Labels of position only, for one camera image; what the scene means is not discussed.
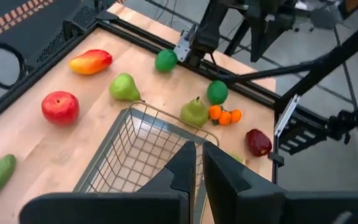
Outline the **bright green pear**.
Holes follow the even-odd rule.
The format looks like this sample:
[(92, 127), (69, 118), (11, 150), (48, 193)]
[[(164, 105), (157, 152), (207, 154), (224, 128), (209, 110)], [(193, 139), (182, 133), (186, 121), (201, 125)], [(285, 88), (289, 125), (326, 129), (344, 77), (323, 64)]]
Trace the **bright green pear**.
[(109, 86), (111, 96), (122, 101), (142, 101), (134, 78), (128, 73), (120, 73)]

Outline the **black floor mat orange stripes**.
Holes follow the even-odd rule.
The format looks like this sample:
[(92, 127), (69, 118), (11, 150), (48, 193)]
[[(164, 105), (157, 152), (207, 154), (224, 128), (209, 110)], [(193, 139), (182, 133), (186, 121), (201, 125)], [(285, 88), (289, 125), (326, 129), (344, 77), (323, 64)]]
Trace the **black floor mat orange stripes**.
[(34, 57), (82, 0), (0, 0), (0, 42)]

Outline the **small green lime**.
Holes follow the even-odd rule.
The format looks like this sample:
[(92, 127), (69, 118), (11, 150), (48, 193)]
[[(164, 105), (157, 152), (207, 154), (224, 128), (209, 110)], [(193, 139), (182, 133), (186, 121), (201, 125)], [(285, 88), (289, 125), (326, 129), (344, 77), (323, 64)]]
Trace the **small green lime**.
[(155, 69), (158, 72), (171, 72), (178, 62), (176, 53), (171, 49), (161, 50), (155, 58)]

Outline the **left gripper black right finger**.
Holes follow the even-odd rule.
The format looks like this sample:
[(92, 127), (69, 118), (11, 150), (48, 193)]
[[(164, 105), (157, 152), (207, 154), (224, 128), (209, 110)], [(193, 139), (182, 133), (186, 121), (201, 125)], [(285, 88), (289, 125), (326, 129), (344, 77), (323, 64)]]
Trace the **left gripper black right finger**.
[(211, 142), (203, 144), (203, 173), (215, 224), (280, 224), (284, 190)]

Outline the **green grape bunch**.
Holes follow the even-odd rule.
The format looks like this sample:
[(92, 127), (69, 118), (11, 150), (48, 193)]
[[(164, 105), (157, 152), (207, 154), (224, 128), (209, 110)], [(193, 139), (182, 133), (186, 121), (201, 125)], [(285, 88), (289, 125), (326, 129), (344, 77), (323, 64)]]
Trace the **green grape bunch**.
[(229, 154), (233, 159), (235, 159), (237, 162), (239, 162), (239, 163), (241, 163), (241, 164), (244, 164), (244, 160), (243, 160), (243, 158), (240, 156), (240, 155), (238, 155), (238, 154), (236, 154), (236, 153), (230, 153)]

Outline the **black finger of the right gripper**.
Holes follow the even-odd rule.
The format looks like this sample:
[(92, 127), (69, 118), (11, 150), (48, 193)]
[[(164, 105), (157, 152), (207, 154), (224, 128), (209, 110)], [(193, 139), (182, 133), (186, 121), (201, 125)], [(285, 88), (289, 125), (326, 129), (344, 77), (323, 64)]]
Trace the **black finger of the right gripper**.
[(279, 38), (280, 36), (280, 30), (268, 30), (266, 32), (266, 41), (265, 41), (265, 50), (266, 52), (268, 48)]
[(260, 47), (264, 37), (264, 31), (261, 29), (251, 30), (251, 54), (250, 61), (256, 62), (260, 58)]

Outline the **large green lime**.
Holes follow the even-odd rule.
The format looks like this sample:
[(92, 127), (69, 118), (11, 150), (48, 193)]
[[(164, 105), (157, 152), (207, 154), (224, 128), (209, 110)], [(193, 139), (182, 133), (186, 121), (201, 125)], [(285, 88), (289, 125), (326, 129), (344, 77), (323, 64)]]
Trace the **large green lime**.
[(212, 105), (221, 105), (228, 96), (226, 84), (220, 80), (211, 82), (207, 88), (207, 97)]

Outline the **white frame bracket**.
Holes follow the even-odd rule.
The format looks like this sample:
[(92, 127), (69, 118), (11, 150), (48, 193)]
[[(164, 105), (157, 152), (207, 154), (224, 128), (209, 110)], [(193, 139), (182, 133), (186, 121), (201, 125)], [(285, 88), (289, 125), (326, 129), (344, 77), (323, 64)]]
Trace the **white frame bracket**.
[(291, 115), (293, 114), (298, 102), (300, 100), (299, 95), (295, 95), (291, 98), (291, 100), (286, 105), (285, 109), (283, 110), (283, 113), (279, 116), (279, 119), (275, 125), (274, 129), (274, 136), (277, 138), (280, 137), (281, 133), (283, 132), (285, 126), (287, 125), (288, 121), (291, 118)]

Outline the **olive green pear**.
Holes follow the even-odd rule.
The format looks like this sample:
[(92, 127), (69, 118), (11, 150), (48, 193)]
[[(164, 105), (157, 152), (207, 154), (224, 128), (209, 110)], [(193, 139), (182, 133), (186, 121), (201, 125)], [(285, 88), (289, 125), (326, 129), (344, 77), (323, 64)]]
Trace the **olive green pear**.
[(190, 125), (201, 128), (209, 120), (208, 108), (198, 96), (182, 107), (180, 118)]

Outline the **dark red apple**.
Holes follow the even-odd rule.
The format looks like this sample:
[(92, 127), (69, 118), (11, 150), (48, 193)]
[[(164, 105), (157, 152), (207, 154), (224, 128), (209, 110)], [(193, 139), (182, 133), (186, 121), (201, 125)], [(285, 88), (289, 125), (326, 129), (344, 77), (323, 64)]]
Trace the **dark red apple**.
[(258, 129), (251, 129), (248, 131), (245, 142), (249, 152), (255, 157), (266, 156), (272, 150), (272, 142)]

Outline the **black perforated computer case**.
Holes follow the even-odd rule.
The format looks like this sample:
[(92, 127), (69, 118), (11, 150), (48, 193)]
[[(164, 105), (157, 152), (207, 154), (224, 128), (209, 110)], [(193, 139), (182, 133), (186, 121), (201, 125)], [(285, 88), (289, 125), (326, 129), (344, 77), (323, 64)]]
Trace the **black perforated computer case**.
[(49, 63), (70, 50), (70, 45), (85, 35), (96, 21), (116, 21), (118, 16), (108, 11), (107, 0), (84, 0), (58, 27), (58, 32), (35, 58), (37, 65)]

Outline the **bright red apple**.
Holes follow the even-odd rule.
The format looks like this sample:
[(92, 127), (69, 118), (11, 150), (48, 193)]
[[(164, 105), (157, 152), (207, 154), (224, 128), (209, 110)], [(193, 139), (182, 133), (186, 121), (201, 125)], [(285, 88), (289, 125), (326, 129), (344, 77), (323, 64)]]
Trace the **bright red apple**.
[(59, 126), (69, 126), (79, 117), (80, 104), (76, 96), (66, 91), (49, 93), (41, 103), (44, 118)]

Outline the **orange tangerine cluster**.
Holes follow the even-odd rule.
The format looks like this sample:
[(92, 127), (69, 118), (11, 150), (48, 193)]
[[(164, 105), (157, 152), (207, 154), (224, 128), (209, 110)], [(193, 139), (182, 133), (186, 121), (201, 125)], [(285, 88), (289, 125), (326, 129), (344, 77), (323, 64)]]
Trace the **orange tangerine cluster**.
[(238, 123), (242, 119), (242, 111), (239, 109), (225, 110), (222, 105), (213, 105), (208, 109), (209, 119), (214, 125), (226, 126)]

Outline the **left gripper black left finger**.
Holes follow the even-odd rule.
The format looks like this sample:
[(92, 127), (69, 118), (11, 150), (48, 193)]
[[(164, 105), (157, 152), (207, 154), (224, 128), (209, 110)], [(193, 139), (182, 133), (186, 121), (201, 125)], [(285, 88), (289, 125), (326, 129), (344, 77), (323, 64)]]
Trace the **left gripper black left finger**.
[(165, 166), (138, 192), (144, 202), (141, 224), (193, 224), (195, 204), (196, 148), (187, 141)]

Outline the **grey office chair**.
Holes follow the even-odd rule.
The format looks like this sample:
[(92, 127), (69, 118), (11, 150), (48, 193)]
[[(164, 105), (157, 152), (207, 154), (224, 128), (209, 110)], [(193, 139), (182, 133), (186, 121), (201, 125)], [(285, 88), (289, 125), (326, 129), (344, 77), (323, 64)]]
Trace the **grey office chair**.
[(316, 29), (332, 30), (337, 24), (336, 16), (328, 7), (316, 9), (297, 9), (294, 32), (313, 32)]

